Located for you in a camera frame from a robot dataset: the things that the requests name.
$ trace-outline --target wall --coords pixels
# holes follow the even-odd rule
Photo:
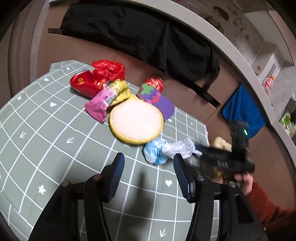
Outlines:
[[[175,0],[175,2],[208,19],[215,27],[221,26],[219,31],[239,50],[249,64],[253,62],[264,39],[230,0]]]
[[[249,12],[245,13],[245,15],[256,29],[258,29],[264,40],[276,44],[279,47],[284,60],[293,63],[287,44],[268,12]]]

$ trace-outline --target blue cloth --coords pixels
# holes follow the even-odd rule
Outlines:
[[[148,142],[143,149],[146,161],[156,165],[164,164],[168,157],[162,153],[161,148],[166,143],[167,141],[161,138]]]
[[[243,85],[228,100],[222,116],[230,121],[245,121],[249,124],[249,138],[252,138],[266,124],[251,95]]]

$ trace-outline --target blue crumpled paper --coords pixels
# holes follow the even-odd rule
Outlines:
[[[143,149],[146,161],[151,164],[164,164],[168,157],[162,153],[161,149],[166,143],[167,141],[161,138],[148,142]]]
[[[174,143],[156,138],[145,145],[143,152],[147,162],[157,165],[164,164],[168,158],[173,159],[177,153],[180,153],[184,159],[189,158],[193,153],[197,156],[202,155],[196,150],[194,142],[189,137]]]

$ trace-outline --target white grid line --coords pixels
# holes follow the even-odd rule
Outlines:
[[[173,127],[174,129],[176,129],[174,126],[171,126],[171,125],[169,125],[169,124],[167,124],[167,123],[164,123],[165,125],[167,125],[167,126],[170,126],[170,127]],[[183,135],[185,135],[185,136],[189,136],[189,135],[186,135],[185,133],[183,133],[183,132],[181,132],[181,131],[179,131],[178,129],[176,129],[178,132],[180,132],[180,133],[182,133]],[[197,132],[197,135],[198,134],[200,134],[201,136],[204,136],[204,137],[206,137],[204,134],[202,134],[202,133],[200,133],[200,132],[198,132],[197,130],[194,130],[194,131],[196,131]]]
[[[11,171],[12,171],[12,169],[13,169],[13,167],[14,167],[14,165],[16,164],[16,162],[17,162],[17,160],[19,159],[19,157],[20,157],[20,155],[22,155],[24,158],[26,158],[27,160],[28,160],[28,162],[30,162],[35,168],[37,168],[37,166],[34,164],[34,163],[32,163],[27,157],[26,157],[26,155],[23,153],[23,150],[25,149],[25,147],[22,149],[22,150],[20,150],[19,148],[18,148],[18,146],[13,142],[13,140],[11,139],[11,137],[9,137],[9,135],[7,134],[7,132],[5,131],[5,129],[4,129],[4,127],[3,127],[3,125],[1,125],[2,126],[2,128],[3,128],[3,130],[4,130],[4,132],[6,133],[6,135],[7,135],[7,137],[8,137],[8,139],[12,142],[12,144],[17,148],[17,150],[20,152],[19,153],[19,155],[17,156],[17,158],[16,158],[16,160],[14,161],[14,163],[12,164],[12,167],[10,168],[10,170],[8,171],[8,173],[7,173],[7,176],[6,176],[6,178],[5,178],[5,181],[4,181],[4,184],[3,184],[3,187],[2,187],[2,190],[1,191],[3,191],[4,190],[4,187],[5,187],[5,184],[6,184],[6,181],[7,181],[7,179],[8,179],[8,177],[10,177],[11,179],[12,179],[12,177],[10,176],[10,173],[11,173]],[[56,181],[54,181],[51,177],[49,177],[48,175],[46,175],[43,171],[41,171],[41,170],[39,170],[42,174],[44,174],[47,178],[49,178],[50,180],[52,180],[53,182],[55,182],[56,184],[58,184]]]
[[[81,233],[83,232],[82,229],[83,229],[83,225],[85,224],[85,217],[83,217],[83,221],[82,221],[82,224],[81,224],[81,227],[79,229],[79,232],[80,232],[80,237],[81,237]]]
[[[189,136],[188,135],[188,121],[187,121],[187,113],[186,113],[186,130],[187,130],[187,136]],[[192,203],[192,214],[194,213],[194,203]]]
[[[91,133],[92,133],[93,130],[96,128],[96,126],[98,125],[98,123],[99,123],[99,122],[96,122],[96,123],[94,124],[94,126],[92,127],[92,129],[89,131],[87,137],[84,138],[83,142],[81,143],[80,147],[78,148],[78,150],[76,151],[74,157],[72,158],[71,163],[70,163],[70,165],[68,166],[68,168],[67,168],[65,174],[63,175],[62,181],[66,178],[66,176],[67,176],[67,174],[68,174],[68,172],[69,172],[69,170],[70,170],[70,168],[71,168],[71,166],[72,166],[74,160],[75,160],[76,157],[78,156],[78,154],[79,154],[79,152],[81,151],[82,147],[84,146],[85,142],[88,140],[88,137],[91,135]]]
[[[154,210],[155,210],[155,204],[156,204],[156,196],[157,196],[157,186],[158,186],[158,178],[159,178],[159,165],[157,165],[157,166],[158,166],[158,169],[157,169],[157,177],[156,177],[156,187],[155,187],[154,203],[153,203],[153,210],[152,210],[152,220],[151,220],[151,225],[150,225],[150,230],[149,230],[148,241],[150,240],[153,217],[154,217]]]
[[[137,152],[136,152],[136,156],[135,156],[135,161],[133,163],[133,168],[131,170],[131,176],[130,176],[130,180],[128,182],[128,188],[126,190],[126,195],[124,197],[123,206],[122,206],[122,210],[121,210],[121,213],[120,213],[120,219],[119,219],[119,223],[118,223],[118,227],[117,227],[117,231],[116,231],[115,241],[117,241],[117,238],[118,238],[119,229],[120,229],[120,225],[121,225],[121,221],[122,221],[122,215],[123,215],[124,208],[125,208],[125,205],[126,205],[126,200],[128,198],[128,192],[129,192],[129,189],[130,189],[131,180],[133,178],[133,172],[135,170],[136,160],[137,160],[138,154],[139,154],[139,149],[140,149],[140,146],[138,146],[138,148],[137,148]]]
[[[104,209],[115,212],[115,213],[121,213],[120,211],[113,210],[107,207],[104,207]],[[135,216],[132,214],[128,213],[123,213],[123,215],[134,217],[134,218],[142,218],[142,219],[147,219],[147,220],[153,220],[153,221],[163,221],[163,222],[176,222],[176,223],[190,223],[190,220],[167,220],[167,219],[157,219],[157,218],[147,218],[147,217],[140,217],[140,216]]]
[[[200,145],[200,140],[198,138],[198,131],[197,131],[197,120],[195,119],[195,124],[196,124],[196,134],[197,134],[197,141],[198,141],[198,144]]]
[[[175,223],[174,223],[174,231],[173,231],[173,241],[175,240],[176,219],[177,219],[177,207],[178,207],[178,198],[176,198],[176,211],[175,211]]]
[[[61,78],[63,78],[63,77],[65,77],[65,76],[67,76],[67,75],[64,75],[64,76],[62,76],[62,77],[60,77],[60,78],[58,78],[58,79],[54,79],[52,76],[52,79],[54,80],[53,82],[51,82],[51,83],[49,83],[48,85],[46,85],[44,88],[46,88],[46,87],[48,87],[49,85],[51,85],[52,83],[54,83],[54,82],[57,82],[58,80],[60,80]],[[28,87],[31,87],[31,86],[33,86],[33,84],[35,84],[35,83],[39,83],[39,82],[33,82],[33,83],[31,83]],[[36,95],[37,93],[39,93],[41,90],[38,90],[38,91],[36,91],[31,97],[33,97],[34,95]],[[11,101],[13,101],[13,100],[15,100],[16,99],[16,97],[19,97],[20,95],[16,95],[15,96],[15,98],[14,99],[12,99]],[[27,99],[27,100],[25,100],[18,108],[16,108],[16,111],[22,106],[22,105],[24,105],[27,101],[28,101],[29,99]],[[10,114],[10,116],[3,122],[3,125],[6,123],[6,121],[14,114],[14,112],[13,113],[11,113]]]
[[[157,193],[157,194],[159,194],[159,195],[166,195],[166,196],[176,197],[176,198],[184,199],[184,200],[185,200],[185,198],[183,198],[183,197],[178,197],[178,196],[175,196],[175,195],[172,195],[172,194],[162,193],[162,192],[156,192],[156,191],[153,191],[153,190],[149,190],[149,189],[145,189],[145,188],[137,187],[137,186],[132,185],[132,184],[130,184],[129,186],[134,187],[134,188],[137,188],[137,189],[140,189],[140,190],[144,190],[144,191],[148,191],[148,192]]]
[[[10,221],[9,221],[9,219],[10,219],[10,211],[11,211],[11,204],[9,205],[9,211],[8,211],[8,226],[10,226]]]
[[[166,136],[165,134],[163,134],[163,136],[164,136],[164,137],[166,137],[166,138],[170,138],[170,139],[172,139],[173,141],[175,141],[175,142],[176,142],[176,140],[175,140],[175,139],[173,139],[173,138],[171,138],[171,137],[168,137],[168,136]]]
[[[42,110],[44,110],[46,113],[48,113],[48,114],[50,114],[48,111],[46,111],[45,109],[43,109],[41,106],[39,106],[37,103],[35,103],[39,108],[41,108]],[[57,118],[57,117],[55,117],[54,116],[54,114],[56,113],[56,112],[54,112],[53,114],[50,114],[51,115],[51,117],[53,117],[53,118],[55,118],[56,120],[58,120],[58,121],[60,121],[61,123],[63,123],[63,124],[65,124],[65,125],[67,125],[67,123],[65,123],[64,121],[62,121],[62,120],[60,120],[59,118]],[[24,121],[24,123],[26,123],[32,130],[34,130],[34,128],[32,128],[27,122],[25,122]],[[77,132],[79,132],[80,134],[82,134],[82,135],[84,135],[84,136],[87,136],[86,134],[84,134],[83,132],[81,132],[81,131],[79,131],[79,130],[76,130],[76,129],[74,129],[73,127],[71,127],[71,126],[69,126],[71,129],[73,129],[74,131],[77,131]],[[37,135],[39,135],[42,139],[44,139],[45,141],[47,141],[48,143],[50,143],[51,145],[52,145],[52,143],[50,142],[50,141],[48,141],[46,138],[44,138],[42,135],[40,135],[38,132],[37,132]],[[95,140],[95,139],[93,139],[93,138],[91,138],[90,136],[88,136],[88,138],[89,139],[91,139],[92,141],[94,141],[94,142],[96,142],[96,143],[98,143],[99,145],[102,145],[102,146],[104,146],[105,148],[107,148],[107,149],[109,149],[109,150],[113,150],[112,148],[110,148],[110,147],[108,147],[108,146],[106,146],[106,145],[104,145],[104,144],[102,144],[102,143],[100,143],[100,142],[98,142],[97,140]],[[73,158],[72,156],[70,156],[67,152],[64,152],[64,151],[62,151],[61,149],[59,149],[57,146],[55,146],[55,145],[53,145],[55,148],[57,148],[58,150],[60,150],[61,152],[63,152],[64,154],[66,154],[67,156],[69,156],[69,157],[71,157],[71,158]],[[132,158],[132,157],[129,157],[129,156],[127,156],[127,155],[124,155],[125,157],[128,157],[128,158],[130,158],[130,159],[132,159],[132,160],[134,160],[134,158]],[[147,163],[143,163],[143,162],[141,162],[141,161],[138,161],[138,160],[136,160],[137,162],[139,162],[139,163],[142,163],[142,164],[144,164],[144,165],[147,165],[147,166],[149,166],[149,167],[152,167],[152,168],[155,168],[155,169],[157,169],[157,167],[154,167],[154,166],[152,166],[152,165],[149,165],[149,164],[147,164]],[[162,169],[160,169],[161,171],[164,171],[164,172],[170,172],[170,173],[172,173],[173,175],[176,175],[175,173],[173,173],[173,172],[171,172],[171,171],[168,171],[168,170],[162,170]]]
[[[207,138],[207,127],[205,126],[205,139],[207,141],[207,145],[210,146],[209,140]]]
[[[177,108],[175,108],[175,125],[176,125],[176,139],[177,139],[177,119],[176,119]],[[175,239],[175,230],[176,230],[176,219],[177,219],[177,206],[178,206],[178,198],[176,198],[176,211],[175,211],[175,223],[174,223],[174,231],[173,231],[173,241]]]
[[[3,170],[6,172],[6,174],[8,175],[8,171],[5,169],[5,167],[3,166],[3,164],[2,164],[2,162],[0,162],[0,164],[1,164],[1,166],[2,166],[2,168],[3,168]],[[11,178],[11,176],[9,176],[10,177],[10,179],[13,181],[13,183],[17,186],[17,188],[22,192],[22,193],[24,193],[24,191],[19,187],[19,185]],[[31,200],[37,207],[39,207],[41,210],[43,210],[37,203],[35,203],[28,195],[26,195],[25,194],[25,196],[29,199],[29,200]]]
[[[2,214],[2,216],[3,217],[5,217],[7,220],[8,220],[8,218],[4,215],[4,213],[0,210],[0,212],[1,212],[1,214]],[[22,236],[24,236],[26,239],[28,239],[20,230],[18,230],[17,228],[16,228],[16,226],[14,226],[12,223],[9,223],[8,224],[8,226],[10,226],[10,224],[22,235]]]
[[[128,84],[128,87],[129,87],[129,88],[131,88],[131,89],[133,89],[133,90],[135,90],[135,91],[139,91],[139,89],[136,90],[136,89],[134,89],[133,87],[131,87],[129,84]]]
[[[67,127],[80,115],[80,113],[82,112],[84,110],[84,108],[80,111],[80,112],[78,112],[78,114],[76,115],[76,116],[74,116],[73,117],[73,119],[68,123],[68,125],[66,125],[65,127],[64,127],[64,129],[60,132],[60,134],[56,137],[56,139],[53,141],[53,143],[52,143],[52,145],[47,149],[47,151],[46,151],[46,153],[44,154],[44,156],[42,157],[42,159],[41,159],[41,161],[38,163],[38,168],[40,167],[40,165],[42,164],[42,162],[43,162],[43,160],[44,160],[44,158],[46,157],[46,155],[48,154],[48,152],[50,151],[50,149],[52,148],[52,146],[53,146],[53,144],[57,141],[57,139],[63,134],[63,132],[67,129]],[[35,176],[35,174],[36,174],[36,172],[37,172],[37,168],[35,169],[35,171],[34,171],[34,173],[33,173],[33,175],[32,175],[32,177],[31,177],[31,179],[30,179],[30,181],[29,181],[29,183],[28,183],[28,185],[27,185],[27,187],[26,187],[26,190],[25,190],[25,193],[24,193],[24,196],[23,196],[23,198],[22,198],[22,201],[21,201],[21,204],[20,204],[20,210],[19,210],[19,213],[21,212],[21,210],[22,210],[22,204],[23,204],[23,202],[24,202],[24,199],[25,199],[25,195],[26,195],[26,193],[27,193],[27,191],[28,191],[28,189],[29,189],[29,186],[30,186],[30,184],[31,184],[31,182],[32,182],[32,180],[33,180],[33,178],[34,178],[34,176]]]
[[[176,110],[176,111],[178,111],[179,113],[181,113],[181,114],[185,115],[183,112],[181,112],[181,111],[177,110],[177,107],[175,108],[175,110]]]
[[[57,80],[55,80],[52,76],[52,78],[54,79],[54,81],[53,82],[51,82],[51,83],[49,83],[48,85],[46,85],[45,86],[45,88],[47,87],[47,86],[49,86],[49,85],[51,85],[52,83],[54,83],[54,82],[57,82],[59,79],[61,79],[61,78],[63,78],[63,77],[65,77],[66,75],[64,75],[64,76],[62,76],[62,77],[60,77],[60,78],[58,78]],[[46,103],[50,98],[52,98],[53,96],[55,96],[56,94],[58,94],[59,92],[61,92],[62,90],[64,90],[65,88],[62,88],[61,90],[59,90],[58,92],[56,92],[54,95],[53,94],[51,94],[52,96],[51,97],[49,97],[48,99],[46,99],[41,105],[43,105],[44,103]],[[39,90],[39,91],[37,91],[36,93],[34,93],[31,97],[33,97],[34,95],[36,95],[38,92],[40,92],[41,90]],[[25,104],[29,99],[32,101],[32,102],[34,102],[32,99],[31,99],[31,97],[29,97],[28,96],[28,94],[26,93],[26,92],[23,92],[23,93],[25,93],[26,95],[27,95],[27,97],[28,97],[28,99],[27,100],[25,100],[18,108],[16,108],[16,109],[14,109],[14,112],[3,122],[3,125],[6,123],[6,121],[14,114],[14,113],[16,113],[17,112],[17,110],[23,105],[23,104]],[[26,117],[26,119],[25,120],[27,120],[36,110],[38,109],[38,107],[37,108],[35,108],[27,117]],[[20,126],[22,125],[24,123],[24,121],[16,128],[16,130],[12,133],[12,135],[10,136],[10,137],[12,137],[13,135],[14,135],[14,133],[20,128]],[[7,143],[8,143],[8,141],[5,143],[5,145],[4,145],[4,147],[1,149],[1,151],[0,151],[0,154],[1,154],[1,152],[3,151],[3,149],[5,148],[5,146],[7,145]]]
[[[106,163],[107,163],[107,161],[108,161],[108,159],[109,159],[109,157],[110,157],[110,154],[111,154],[111,152],[113,151],[113,147],[114,147],[115,143],[116,143],[116,138],[114,139],[114,141],[113,141],[113,143],[112,143],[112,145],[111,145],[111,148],[110,148],[110,150],[109,150],[109,152],[108,152],[108,154],[107,154],[107,156],[106,156],[106,159],[105,159],[104,164],[103,164],[103,166],[102,166],[101,172],[103,171],[103,169],[104,169],[104,167],[105,167],[105,165],[106,165]]]

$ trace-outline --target black cloth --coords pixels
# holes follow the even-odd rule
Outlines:
[[[202,36],[164,14],[136,4],[81,1],[70,6],[60,29],[65,35],[96,42],[142,60],[200,95],[208,90],[220,71],[211,44]],[[194,81],[209,73],[210,81],[201,90]]]

